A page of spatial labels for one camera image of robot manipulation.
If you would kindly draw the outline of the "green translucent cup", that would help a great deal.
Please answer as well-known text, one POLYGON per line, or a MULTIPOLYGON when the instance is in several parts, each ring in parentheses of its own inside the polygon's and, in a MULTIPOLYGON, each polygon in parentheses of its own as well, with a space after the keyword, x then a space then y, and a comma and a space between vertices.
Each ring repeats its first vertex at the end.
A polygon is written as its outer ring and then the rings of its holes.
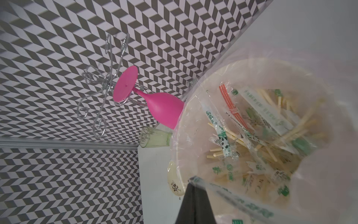
POLYGON ((139 144, 142 148, 167 147, 172 134, 152 127, 144 127, 140 133, 139 144))

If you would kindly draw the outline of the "pink plastic goblet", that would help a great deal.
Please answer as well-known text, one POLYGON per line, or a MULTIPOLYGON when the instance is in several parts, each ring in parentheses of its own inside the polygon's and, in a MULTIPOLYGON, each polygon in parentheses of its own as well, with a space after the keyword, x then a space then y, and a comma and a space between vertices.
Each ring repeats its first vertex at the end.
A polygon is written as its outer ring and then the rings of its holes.
POLYGON ((174 130, 184 109, 184 102, 166 92, 147 94, 137 89, 135 84, 138 74, 136 66, 127 68, 121 74, 114 87, 114 101, 120 103, 134 92, 145 99, 149 111, 160 124, 174 130))

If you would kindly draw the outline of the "metal cup rack stand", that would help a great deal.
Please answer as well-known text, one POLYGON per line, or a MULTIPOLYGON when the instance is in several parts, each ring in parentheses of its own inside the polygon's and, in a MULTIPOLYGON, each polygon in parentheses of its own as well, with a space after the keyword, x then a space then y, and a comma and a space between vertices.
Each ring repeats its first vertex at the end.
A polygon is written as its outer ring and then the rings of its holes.
POLYGON ((81 76, 84 78, 86 84, 88 85, 101 85, 101 89, 95 93, 92 93, 88 96, 81 98, 77 104, 76 114, 79 119, 84 120, 88 113, 89 108, 84 105, 84 102, 87 101, 89 98, 94 97, 96 95, 101 94, 103 96, 103 102, 100 106, 100 109, 97 112, 97 115, 92 124, 92 133, 94 137, 99 140, 101 137, 104 136, 108 123, 106 119, 101 115, 104 105, 107 101, 107 98, 114 94, 114 87, 116 78, 120 78, 122 73, 120 73, 119 69, 122 67, 122 61, 124 58, 125 51, 128 48, 129 41, 131 36, 129 33, 126 34, 125 38, 123 39, 120 45, 120 52, 119 52, 119 61, 117 63, 117 68, 114 68, 114 59, 115 55, 113 54, 113 35, 108 34, 105 41, 105 54, 109 55, 110 59, 110 71, 109 72, 100 72, 98 68, 94 67, 93 65, 89 65, 83 71, 81 76))

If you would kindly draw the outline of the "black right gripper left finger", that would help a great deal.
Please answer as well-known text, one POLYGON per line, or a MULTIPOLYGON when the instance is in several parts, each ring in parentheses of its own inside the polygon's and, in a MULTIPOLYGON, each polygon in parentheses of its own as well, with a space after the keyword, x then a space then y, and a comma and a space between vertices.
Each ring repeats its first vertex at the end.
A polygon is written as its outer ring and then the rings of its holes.
POLYGON ((175 224, 196 224, 195 187, 190 183, 180 207, 175 224))

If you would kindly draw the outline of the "cream plate back right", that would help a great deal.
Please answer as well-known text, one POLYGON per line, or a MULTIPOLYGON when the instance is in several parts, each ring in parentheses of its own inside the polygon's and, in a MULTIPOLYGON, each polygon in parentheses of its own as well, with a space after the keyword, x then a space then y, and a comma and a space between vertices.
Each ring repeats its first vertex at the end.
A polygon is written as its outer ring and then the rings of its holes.
POLYGON ((167 183, 172 193, 178 197, 185 194, 182 183, 177 175, 177 166, 174 161, 170 161, 167 168, 167 183))

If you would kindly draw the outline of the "clear plastic chopstick wrapper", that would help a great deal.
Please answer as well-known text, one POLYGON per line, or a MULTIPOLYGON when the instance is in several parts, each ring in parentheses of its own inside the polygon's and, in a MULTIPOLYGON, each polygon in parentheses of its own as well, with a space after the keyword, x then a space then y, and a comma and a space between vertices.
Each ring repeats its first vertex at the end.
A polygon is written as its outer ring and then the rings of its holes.
POLYGON ((248 197, 239 196, 230 190, 219 185, 208 183, 202 178, 194 176, 188 180, 189 183, 196 187, 212 191, 215 195, 223 199, 227 204, 238 210, 250 215, 252 218, 265 224, 298 224, 299 222, 293 217, 284 215, 277 209, 269 208, 266 205, 254 202, 248 197))

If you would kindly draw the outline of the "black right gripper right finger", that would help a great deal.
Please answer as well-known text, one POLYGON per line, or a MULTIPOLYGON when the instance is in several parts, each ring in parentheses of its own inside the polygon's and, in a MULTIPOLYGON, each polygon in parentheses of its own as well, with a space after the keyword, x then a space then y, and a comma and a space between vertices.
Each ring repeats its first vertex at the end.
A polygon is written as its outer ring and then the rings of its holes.
POLYGON ((204 189, 195 189, 195 223, 216 224, 208 194, 204 189))

